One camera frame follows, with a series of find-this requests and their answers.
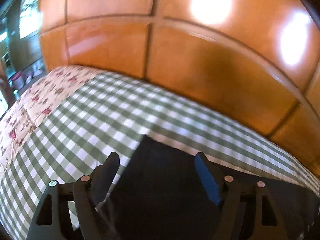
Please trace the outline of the green checkered bed sheet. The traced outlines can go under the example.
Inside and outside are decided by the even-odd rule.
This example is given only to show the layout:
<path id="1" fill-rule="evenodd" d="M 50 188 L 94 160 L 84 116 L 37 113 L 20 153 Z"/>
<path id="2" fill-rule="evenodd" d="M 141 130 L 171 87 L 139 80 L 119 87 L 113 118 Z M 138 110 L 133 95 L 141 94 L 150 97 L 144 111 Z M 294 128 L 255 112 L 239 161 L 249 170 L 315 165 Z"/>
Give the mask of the green checkered bed sheet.
<path id="1" fill-rule="evenodd" d="M 319 180 L 295 157 L 240 123 L 156 86 L 101 72 L 43 119 L 1 173 L 4 230 L 25 239 L 51 180 L 67 183 L 89 174 L 111 152 L 124 169 L 143 135 L 319 193 Z"/>

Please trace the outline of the black embroidered pants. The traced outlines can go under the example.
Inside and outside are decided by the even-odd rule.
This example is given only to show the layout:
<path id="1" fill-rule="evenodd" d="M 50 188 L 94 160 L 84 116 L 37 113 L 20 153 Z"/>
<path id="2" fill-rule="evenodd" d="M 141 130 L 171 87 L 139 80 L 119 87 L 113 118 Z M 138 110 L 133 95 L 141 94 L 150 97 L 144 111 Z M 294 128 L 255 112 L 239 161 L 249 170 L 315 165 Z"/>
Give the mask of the black embroidered pants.
<path id="1" fill-rule="evenodd" d="M 103 205 L 115 239 L 212 239 L 221 209 L 202 186 L 195 156 L 143 137 Z M 319 238 L 319 197 L 313 191 L 213 165 L 240 183 L 262 181 L 282 215 L 288 239 Z"/>

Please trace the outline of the floral bed sheet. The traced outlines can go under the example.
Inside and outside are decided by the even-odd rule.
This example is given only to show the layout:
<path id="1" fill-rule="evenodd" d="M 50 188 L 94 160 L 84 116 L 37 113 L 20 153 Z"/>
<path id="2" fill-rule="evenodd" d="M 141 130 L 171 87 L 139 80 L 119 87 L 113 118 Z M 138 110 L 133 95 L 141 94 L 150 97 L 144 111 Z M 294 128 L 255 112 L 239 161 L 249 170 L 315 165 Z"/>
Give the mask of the floral bed sheet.
<path id="1" fill-rule="evenodd" d="M 100 73 L 101 70 L 91 67 L 58 67 L 22 94 L 1 120 L 1 173 L 7 170 L 43 119 Z"/>

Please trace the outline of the wooden wardrobe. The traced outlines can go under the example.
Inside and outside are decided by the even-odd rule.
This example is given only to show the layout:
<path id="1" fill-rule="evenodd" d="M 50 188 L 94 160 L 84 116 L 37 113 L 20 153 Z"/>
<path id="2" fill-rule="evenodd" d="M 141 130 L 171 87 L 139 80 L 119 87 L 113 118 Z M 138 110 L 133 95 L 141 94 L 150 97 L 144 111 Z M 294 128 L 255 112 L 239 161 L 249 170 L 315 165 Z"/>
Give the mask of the wooden wardrobe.
<path id="1" fill-rule="evenodd" d="M 193 99 L 319 175 L 319 13 L 306 0 L 39 0 L 48 70 L 111 70 Z"/>

